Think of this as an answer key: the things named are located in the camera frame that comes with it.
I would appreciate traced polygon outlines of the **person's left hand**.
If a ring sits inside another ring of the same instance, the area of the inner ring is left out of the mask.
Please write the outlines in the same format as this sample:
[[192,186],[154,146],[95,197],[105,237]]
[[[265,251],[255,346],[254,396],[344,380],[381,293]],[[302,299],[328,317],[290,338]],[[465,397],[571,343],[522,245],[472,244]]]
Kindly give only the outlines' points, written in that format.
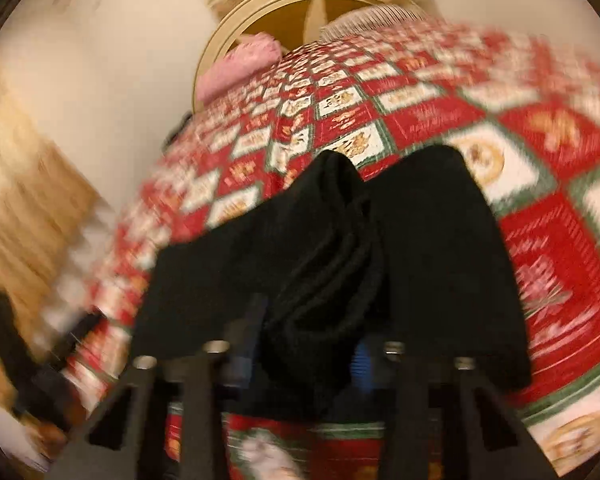
[[58,426],[49,420],[39,419],[26,413],[21,421],[38,452],[49,460],[56,460],[69,442],[72,425],[68,419]]

